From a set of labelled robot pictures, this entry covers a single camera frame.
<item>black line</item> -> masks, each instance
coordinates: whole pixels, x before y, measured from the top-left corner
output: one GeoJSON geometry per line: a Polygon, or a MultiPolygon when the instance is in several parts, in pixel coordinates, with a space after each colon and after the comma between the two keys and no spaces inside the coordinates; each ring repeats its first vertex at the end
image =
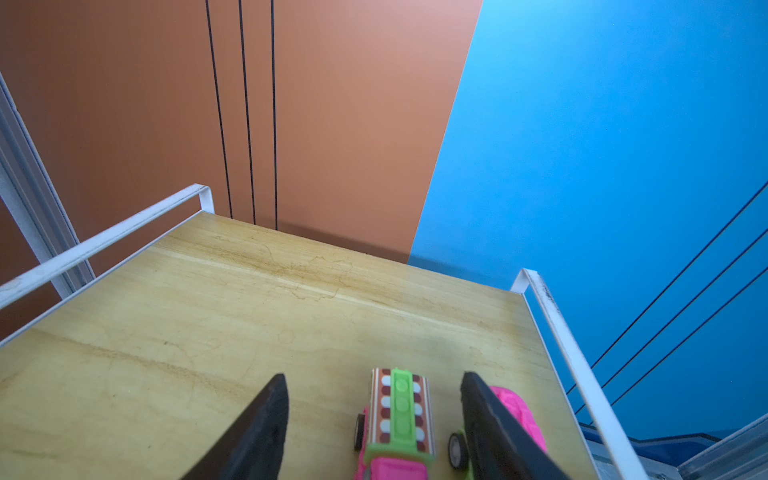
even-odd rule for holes
{"type": "MultiPolygon", "coordinates": [[[[652,301],[651,303],[649,303],[649,304],[648,304],[648,306],[646,306],[646,307],[645,307],[645,310],[643,310],[643,311],[641,312],[641,314],[640,314],[640,315],[638,315],[638,316],[637,316],[637,318],[636,318],[636,319],[634,319],[634,320],[633,320],[633,322],[632,322],[632,323],[630,323],[630,324],[629,324],[629,326],[628,326],[628,327],[627,327],[627,328],[626,328],[626,329],[625,329],[625,330],[624,330],[624,331],[621,333],[621,335],[619,335],[619,337],[618,337],[618,338],[617,338],[617,339],[616,339],[616,340],[615,340],[615,341],[614,341],[614,342],[611,344],[611,346],[609,346],[609,347],[607,348],[607,350],[605,350],[605,351],[603,352],[603,354],[602,354],[602,355],[600,355],[600,358],[599,358],[599,359],[597,359],[597,360],[595,360],[595,362],[592,364],[591,368],[594,368],[594,366],[596,366],[596,365],[597,365],[597,364],[598,364],[598,363],[599,363],[599,362],[600,362],[600,361],[603,359],[603,357],[605,357],[605,355],[606,355],[608,352],[610,352],[610,351],[611,351],[611,349],[612,349],[612,348],[614,348],[614,347],[616,346],[616,344],[617,344],[617,343],[619,343],[619,340],[621,340],[621,338],[622,338],[622,337],[624,337],[624,335],[625,335],[625,334],[626,334],[626,333],[629,331],[629,329],[630,329],[630,328],[632,328],[632,327],[634,326],[634,324],[635,324],[635,323],[637,323],[637,321],[640,319],[640,317],[642,317],[643,315],[645,315],[645,313],[646,313],[646,312],[647,312],[647,311],[648,311],[648,310],[649,310],[649,309],[650,309],[650,308],[651,308],[651,307],[654,305],[654,303],[656,303],[656,302],[657,302],[657,300],[659,300],[659,299],[661,298],[661,296],[662,296],[662,295],[664,295],[664,294],[667,292],[667,290],[668,290],[668,289],[669,289],[669,288],[672,286],[672,284],[673,284],[673,283],[675,283],[675,282],[677,281],[677,279],[678,279],[678,278],[680,278],[680,276],[681,276],[681,275],[683,275],[683,273],[685,273],[685,271],[686,271],[686,270],[688,270],[688,267],[690,267],[691,265],[693,265],[693,263],[694,263],[696,260],[698,260],[698,258],[699,258],[699,257],[701,257],[701,254],[702,254],[702,253],[704,253],[704,251],[705,251],[707,248],[709,248],[709,246],[710,246],[712,243],[714,243],[714,241],[715,241],[715,240],[717,240],[717,238],[718,238],[718,237],[719,237],[719,236],[720,236],[720,235],[721,235],[721,234],[722,234],[722,233],[725,231],[725,229],[727,229],[728,227],[730,227],[730,225],[733,223],[733,221],[734,221],[734,220],[735,220],[735,219],[736,219],[736,218],[737,218],[739,215],[741,215],[741,214],[742,214],[742,212],[744,212],[744,211],[746,210],[746,208],[747,208],[747,207],[748,207],[748,206],[749,206],[749,205],[750,205],[752,202],[754,202],[754,200],[757,198],[757,196],[758,196],[758,195],[760,195],[760,194],[763,192],[763,190],[765,190],[765,189],[766,189],[766,187],[768,187],[768,181],[767,181],[765,184],[763,184],[763,186],[762,186],[762,187],[761,187],[761,188],[760,188],[760,189],[757,191],[757,193],[756,193],[756,194],[754,194],[754,195],[752,196],[752,198],[750,198],[750,199],[749,199],[749,201],[748,201],[748,202],[746,202],[746,203],[744,204],[744,206],[743,206],[743,207],[741,207],[741,209],[740,209],[738,212],[736,212],[736,215],[733,215],[733,218],[731,218],[730,220],[728,220],[728,223],[726,223],[726,224],[725,224],[725,227],[721,228],[721,229],[720,229],[720,231],[719,231],[719,232],[717,232],[717,234],[716,234],[714,237],[712,237],[712,240],[710,240],[710,241],[709,241],[709,243],[707,243],[707,245],[704,245],[704,248],[703,248],[703,249],[701,249],[701,251],[700,251],[699,253],[697,253],[697,254],[696,254],[696,256],[694,257],[694,259],[693,259],[693,260],[691,260],[690,262],[688,262],[688,264],[685,266],[685,268],[683,268],[683,269],[680,271],[680,273],[678,273],[678,274],[677,274],[677,275],[676,275],[676,276],[675,276],[675,277],[672,279],[672,281],[671,281],[671,282],[669,282],[669,285],[667,285],[666,287],[664,287],[664,290],[661,290],[661,293],[659,293],[658,295],[656,295],[656,298],[654,298],[654,301],[652,301]]],[[[570,394],[571,394],[571,392],[573,392],[573,389],[574,389],[575,387],[576,387],[576,385],[574,384],[574,385],[571,387],[571,389],[570,389],[570,390],[568,390],[568,392],[567,392],[565,395],[570,395],[570,394]]]]}
{"type": "Polygon", "coordinates": [[[738,297],[738,296],[739,296],[739,295],[740,295],[740,294],[741,294],[741,293],[742,293],[744,290],[746,290],[747,288],[749,288],[749,286],[750,286],[750,285],[752,285],[753,283],[755,283],[755,282],[757,281],[757,279],[759,279],[759,278],[760,278],[760,277],[761,277],[761,276],[762,276],[762,275],[763,275],[765,272],[768,272],[768,266],[767,266],[767,267],[765,267],[765,268],[763,269],[763,271],[762,271],[762,272],[758,273],[758,274],[757,274],[757,276],[755,276],[755,277],[754,277],[752,280],[750,280],[750,282],[749,282],[747,285],[743,286],[741,290],[739,290],[738,292],[736,292],[736,294],[735,294],[735,295],[733,295],[732,297],[730,297],[730,298],[728,299],[728,301],[727,301],[727,302],[725,302],[725,303],[723,304],[723,306],[722,306],[722,307],[720,307],[719,309],[717,309],[717,311],[716,311],[715,313],[713,313],[712,315],[710,315],[710,316],[709,316],[709,318],[707,318],[706,320],[704,320],[704,322],[703,322],[701,325],[699,325],[698,327],[696,327],[696,329],[695,329],[693,332],[691,332],[691,333],[690,333],[690,334],[689,334],[687,337],[685,337],[685,338],[683,339],[683,341],[682,341],[682,342],[678,343],[678,344],[677,344],[677,346],[675,346],[675,347],[674,347],[674,348],[673,348],[673,349],[672,349],[672,350],[671,350],[671,351],[670,351],[670,352],[669,352],[667,355],[665,355],[663,359],[659,360],[659,361],[658,361],[658,363],[657,363],[656,365],[654,365],[653,367],[651,367],[651,369],[650,369],[650,370],[648,370],[647,372],[645,372],[645,375],[643,375],[642,377],[640,377],[640,380],[637,380],[635,383],[633,383],[631,387],[629,387],[629,388],[628,388],[628,389],[627,389],[627,390],[626,390],[624,393],[622,393],[621,395],[619,395],[619,398],[617,398],[617,399],[615,399],[613,402],[611,402],[611,406],[614,406],[614,405],[616,405],[616,402],[618,402],[619,400],[621,400],[621,399],[622,399],[622,397],[624,397],[625,395],[627,395],[627,393],[629,393],[629,391],[630,391],[630,390],[632,390],[632,389],[633,389],[633,388],[634,388],[634,387],[635,387],[635,386],[636,386],[638,383],[640,383],[640,381],[641,381],[642,379],[644,379],[645,377],[647,377],[649,373],[653,372],[653,371],[654,371],[654,369],[655,369],[656,367],[658,367],[659,365],[661,365],[661,363],[662,363],[664,360],[666,360],[666,359],[667,359],[667,357],[669,357],[670,355],[672,355],[672,353],[673,353],[675,350],[677,350],[678,348],[680,348],[680,346],[681,346],[681,345],[683,345],[683,344],[684,344],[686,341],[688,341],[688,339],[689,339],[690,337],[692,337],[692,336],[694,335],[694,333],[698,332],[698,331],[701,329],[701,327],[705,326],[705,325],[707,324],[707,322],[709,322],[710,320],[712,320],[712,319],[713,319],[713,318],[714,318],[714,317],[715,317],[715,316],[716,316],[718,313],[720,313],[720,311],[721,311],[722,309],[724,309],[726,306],[728,306],[728,304],[729,304],[729,303],[731,303],[731,302],[733,301],[733,299],[735,299],[736,297],[738,297]]]}
{"type": "Polygon", "coordinates": [[[240,51],[243,52],[243,85],[245,87],[245,125],[248,128],[248,164],[250,165],[250,202],[253,208],[253,224],[256,225],[256,194],[253,191],[253,155],[250,153],[250,113],[248,111],[248,77],[245,73],[245,34],[243,33],[243,0],[237,0],[240,8],[240,51]]]}
{"type": "MultiPolygon", "coordinates": [[[[684,306],[684,307],[683,307],[683,308],[682,308],[682,309],[681,309],[679,312],[677,312],[677,313],[675,314],[675,316],[673,316],[673,317],[672,317],[672,319],[671,319],[669,322],[667,322],[667,324],[666,324],[666,325],[664,325],[663,327],[661,327],[661,330],[659,330],[658,332],[656,332],[656,335],[654,335],[653,337],[651,337],[651,339],[650,339],[650,340],[648,340],[648,341],[645,343],[645,345],[643,345],[643,346],[642,346],[642,347],[641,347],[641,348],[640,348],[640,349],[639,349],[639,350],[638,350],[638,351],[637,351],[637,352],[636,352],[636,353],[635,353],[635,354],[632,356],[632,358],[630,358],[629,360],[627,360],[627,362],[626,362],[624,365],[622,365],[622,366],[621,366],[621,368],[619,368],[619,370],[618,370],[616,373],[614,373],[614,374],[613,374],[613,376],[612,376],[611,378],[609,378],[609,379],[608,379],[608,381],[607,381],[606,383],[604,383],[603,385],[601,385],[601,386],[600,386],[600,388],[604,389],[604,388],[605,388],[605,386],[606,386],[607,384],[611,383],[611,381],[612,381],[613,379],[615,379],[615,378],[616,378],[616,376],[617,376],[619,373],[621,373],[621,371],[622,371],[622,370],[624,370],[625,368],[627,368],[627,365],[629,365],[629,364],[632,362],[632,360],[636,359],[636,358],[637,358],[637,356],[638,356],[638,355],[640,355],[640,352],[642,352],[643,350],[645,350],[645,349],[646,349],[646,347],[648,347],[648,346],[649,346],[649,345],[650,345],[650,344],[651,344],[651,343],[652,343],[652,342],[653,342],[653,341],[654,341],[654,340],[655,340],[655,339],[656,339],[656,338],[657,338],[657,337],[658,337],[658,336],[659,336],[659,335],[660,335],[660,334],[661,334],[661,333],[662,333],[664,330],[666,330],[666,329],[667,329],[667,327],[668,327],[669,325],[671,325],[671,324],[672,324],[672,322],[673,322],[673,321],[675,321],[675,319],[676,319],[677,317],[679,317],[679,316],[681,315],[681,313],[683,313],[683,312],[684,312],[684,311],[685,311],[685,310],[686,310],[686,309],[687,309],[689,306],[691,306],[691,304],[692,304],[693,302],[695,302],[695,301],[696,301],[696,300],[697,300],[697,299],[698,299],[698,298],[699,298],[699,297],[700,297],[700,296],[701,296],[701,295],[702,295],[704,292],[706,292],[706,291],[707,291],[707,289],[708,289],[709,287],[711,287],[713,283],[717,282],[717,279],[719,279],[719,278],[720,278],[720,277],[721,277],[721,276],[722,276],[722,275],[723,275],[725,272],[727,272],[727,271],[728,271],[728,269],[729,269],[729,268],[731,268],[731,267],[733,266],[733,264],[734,264],[734,263],[736,263],[737,261],[739,261],[739,259],[740,259],[741,257],[743,257],[743,256],[744,256],[744,254],[750,250],[750,248],[754,247],[754,246],[755,246],[755,243],[759,242],[759,241],[760,241],[760,240],[761,240],[763,237],[765,237],[766,233],[768,233],[768,228],[766,228],[765,230],[763,230],[763,232],[762,232],[762,233],[761,233],[761,234],[760,234],[760,235],[759,235],[759,236],[758,236],[758,237],[757,237],[755,240],[753,240],[753,241],[752,241],[752,243],[750,243],[750,244],[749,244],[749,245],[748,245],[748,246],[747,246],[747,247],[746,247],[744,250],[742,250],[742,251],[741,251],[741,253],[739,253],[739,255],[738,255],[736,258],[734,258],[734,259],[733,259],[733,260],[732,260],[730,263],[728,263],[728,265],[727,265],[725,268],[723,268],[723,269],[720,271],[720,273],[718,273],[718,274],[717,274],[717,276],[715,276],[715,277],[714,277],[714,278],[713,278],[713,279],[712,279],[712,280],[711,280],[711,281],[710,281],[710,282],[707,284],[707,286],[705,286],[703,289],[701,289],[701,291],[700,291],[699,293],[697,293],[697,294],[696,294],[696,296],[695,296],[693,299],[691,299],[691,301],[690,301],[690,302],[686,303],[686,305],[685,305],[685,306],[684,306]]],[[[582,406],[579,408],[579,410],[576,410],[576,413],[575,413],[574,415],[578,415],[578,413],[579,413],[579,412],[580,412],[580,411],[581,411],[583,408],[584,408],[584,406],[582,405],[582,406]]]]}
{"type": "Polygon", "coordinates": [[[230,172],[227,169],[227,148],[224,146],[224,123],[221,121],[221,101],[219,99],[219,79],[216,76],[216,55],[214,55],[214,32],[210,29],[210,8],[205,0],[205,13],[208,16],[208,38],[210,39],[210,60],[214,63],[214,85],[216,86],[216,106],[219,109],[219,129],[221,130],[221,152],[224,155],[224,176],[227,178],[227,199],[230,202],[232,218],[232,196],[230,195],[230,172]]]}
{"type": "Polygon", "coordinates": [[[275,0],[270,0],[272,9],[272,135],[275,151],[275,230],[277,230],[277,101],[275,96],[275,0]]]}

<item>black tire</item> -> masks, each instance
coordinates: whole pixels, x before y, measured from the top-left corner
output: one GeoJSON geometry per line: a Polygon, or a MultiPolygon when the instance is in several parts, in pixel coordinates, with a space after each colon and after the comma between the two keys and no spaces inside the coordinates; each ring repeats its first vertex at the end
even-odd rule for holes
{"type": "Polygon", "coordinates": [[[355,422],[355,452],[362,450],[362,441],[366,428],[366,416],[362,413],[357,415],[357,422],[355,422]]]}
{"type": "Polygon", "coordinates": [[[454,470],[464,470],[469,465],[467,441],[461,433],[452,433],[448,439],[448,461],[454,470]]]}

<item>pink toy car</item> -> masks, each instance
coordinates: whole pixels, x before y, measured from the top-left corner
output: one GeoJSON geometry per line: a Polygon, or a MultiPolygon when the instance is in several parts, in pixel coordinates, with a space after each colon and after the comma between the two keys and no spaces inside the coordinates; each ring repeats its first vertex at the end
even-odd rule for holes
{"type": "MultiPolygon", "coordinates": [[[[544,436],[541,434],[541,430],[536,424],[533,414],[528,408],[528,405],[526,405],[525,400],[511,390],[497,386],[491,386],[489,388],[502,402],[504,407],[506,407],[512,416],[514,416],[520,423],[523,429],[525,429],[531,438],[533,438],[534,442],[541,447],[541,450],[546,452],[547,443],[544,441],[544,436]]],[[[448,440],[448,459],[453,468],[457,470],[468,469],[467,479],[474,478],[472,468],[469,464],[469,450],[467,448],[467,441],[463,429],[451,434],[451,437],[448,440]]]]}
{"type": "Polygon", "coordinates": [[[429,382],[400,369],[374,369],[371,401],[357,416],[355,480],[426,480],[435,459],[429,382]]]}

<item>orange wall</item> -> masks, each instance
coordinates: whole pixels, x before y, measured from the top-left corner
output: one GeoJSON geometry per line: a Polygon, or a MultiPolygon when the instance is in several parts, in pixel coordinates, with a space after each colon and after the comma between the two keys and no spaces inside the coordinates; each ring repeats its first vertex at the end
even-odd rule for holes
{"type": "MultiPolygon", "coordinates": [[[[203,2],[0,5],[0,70],[81,239],[195,182],[229,215],[203,2]]],[[[98,254],[94,270],[195,209],[98,254]]]]}
{"type": "Polygon", "coordinates": [[[281,230],[407,261],[480,3],[277,2],[277,172],[268,0],[242,43],[237,0],[3,2],[0,71],[81,239],[197,182],[219,214],[273,227],[277,196],[281,230]]]}
{"type": "Polygon", "coordinates": [[[254,223],[255,212],[256,224],[274,228],[270,2],[243,2],[242,38],[237,0],[212,0],[210,23],[214,36],[221,120],[227,149],[232,215],[236,220],[254,223]],[[246,52],[245,75],[243,47],[246,52]],[[247,112],[243,77],[248,83],[247,112]]]}
{"type": "Polygon", "coordinates": [[[480,6],[275,2],[280,230],[407,261],[480,6]]]}

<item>blue panel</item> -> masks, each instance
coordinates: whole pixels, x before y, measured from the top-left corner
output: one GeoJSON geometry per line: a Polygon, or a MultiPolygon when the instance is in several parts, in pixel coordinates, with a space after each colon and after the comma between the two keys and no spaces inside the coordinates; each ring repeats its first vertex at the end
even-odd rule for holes
{"type": "MultiPolygon", "coordinates": [[[[768,180],[766,13],[757,1],[485,0],[410,263],[503,289],[522,266],[538,270],[594,361],[768,180]]],[[[766,219],[768,192],[606,357],[598,379],[766,219]]],[[[606,388],[608,398],[766,265],[763,239],[606,388]]],[[[747,338],[764,312],[764,283],[617,404],[630,435],[734,429],[768,411],[768,384],[756,380],[768,353],[747,338]],[[713,333],[729,324],[730,336],[713,333]],[[709,360],[740,341],[733,363],[709,360]],[[723,390],[730,412],[680,411],[703,404],[709,385],[723,390]],[[666,394],[679,401],[665,403],[666,394]]]]}

